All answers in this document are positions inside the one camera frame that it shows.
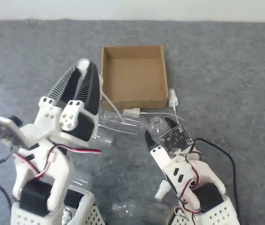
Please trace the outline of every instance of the plastic bottle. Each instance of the plastic bottle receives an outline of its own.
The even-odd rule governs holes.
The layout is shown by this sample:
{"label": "plastic bottle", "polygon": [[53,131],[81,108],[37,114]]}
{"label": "plastic bottle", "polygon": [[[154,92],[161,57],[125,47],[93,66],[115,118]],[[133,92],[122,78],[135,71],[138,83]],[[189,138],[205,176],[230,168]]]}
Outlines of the plastic bottle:
{"label": "plastic bottle", "polygon": [[89,141],[91,147],[108,147],[111,146],[114,139],[102,128],[98,128],[97,134]]}
{"label": "plastic bottle", "polygon": [[168,130],[169,127],[162,117],[154,116],[151,118],[149,132],[155,141],[158,141],[159,137],[166,133]]}
{"label": "plastic bottle", "polygon": [[76,169],[74,170],[72,180],[70,182],[71,186],[84,190],[90,190],[92,183],[93,176],[86,172],[82,172]]}
{"label": "plastic bottle", "polygon": [[144,116],[140,116],[139,118],[130,117],[124,114],[121,114],[121,116],[123,117],[125,123],[122,122],[117,113],[112,111],[105,111],[103,115],[103,124],[110,128],[133,133],[145,131],[145,129],[148,127],[147,121]]}
{"label": "plastic bottle", "polygon": [[166,225],[169,220],[169,207],[156,203],[142,203],[134,200],[115,203],[112,212],[116,218],[125,221],[125,224]]}

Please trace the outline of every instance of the floor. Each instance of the floor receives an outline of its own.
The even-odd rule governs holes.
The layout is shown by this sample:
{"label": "floor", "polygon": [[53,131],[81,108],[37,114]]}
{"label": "floor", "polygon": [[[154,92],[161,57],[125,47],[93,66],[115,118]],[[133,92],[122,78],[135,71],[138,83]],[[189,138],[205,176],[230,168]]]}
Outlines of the floor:
{"label": "floor", "polygon": [[[168,85],[176,88],[185,129],[232,155],[243,224],[265,224],[265,23],[0,22],[0,115],[33,122],[39,98],[78,59],[100,67],[102,46],[137,44],[163,45]],[[154,203],[163,179],[143,137],[112,135],[115,145],[102,155],[74,157],[78,171],[93,175],[91,191],[110,224],[113,203]],[[228,159],[204,144],[198,149],[233,197]],[[6,152],[0,142],[0,158]],[[11,193],[14,181],[8,160],[0,165],[0,184]],[[176,201],[169,194],[163,203]],[[0,225],[9,224],[9,217],[0,193]]]}

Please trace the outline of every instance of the black circuit board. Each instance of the black circuit board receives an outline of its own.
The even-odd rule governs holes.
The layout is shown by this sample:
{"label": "black circuit board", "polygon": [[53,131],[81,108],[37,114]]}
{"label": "black circuit board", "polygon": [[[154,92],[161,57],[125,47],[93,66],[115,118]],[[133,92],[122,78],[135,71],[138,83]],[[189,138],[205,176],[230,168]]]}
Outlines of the black circuit board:
{"label": "black circuit board", "polygon": [[177,151],[181,152],[193,144],[181,124],[162,135],[159,140],[170,158],[174,158]]}

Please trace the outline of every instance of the cardboard box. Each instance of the cardboard box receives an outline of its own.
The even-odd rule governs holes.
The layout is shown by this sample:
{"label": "cardboard box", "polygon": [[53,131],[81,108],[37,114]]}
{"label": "cardboard box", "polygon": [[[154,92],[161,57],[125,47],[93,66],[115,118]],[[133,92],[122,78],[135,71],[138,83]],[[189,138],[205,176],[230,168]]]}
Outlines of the cardboard box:
{"label": "cardboard box", "polygon": [[[168,86],[161,45],[103,47],[103,91],[118,109],[165,108]],[[112,110],[102,99],[102,107]]]}

